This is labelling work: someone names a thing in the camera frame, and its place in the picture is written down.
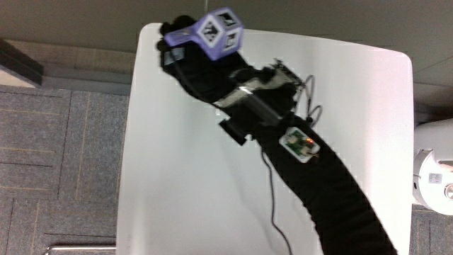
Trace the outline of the person's right hand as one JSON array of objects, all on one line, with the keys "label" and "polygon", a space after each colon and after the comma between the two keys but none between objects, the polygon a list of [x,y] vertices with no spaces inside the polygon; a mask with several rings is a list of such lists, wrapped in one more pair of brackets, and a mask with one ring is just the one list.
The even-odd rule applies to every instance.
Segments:
[{"label": "person's right hand", "polygon": [[182,15],[159,28],[163,71],[198,100],[215,103],[253,78],[268,80],[274,72],[255,69],[239,54],[244,25],[230,7],[210,11],[196,20]]}]

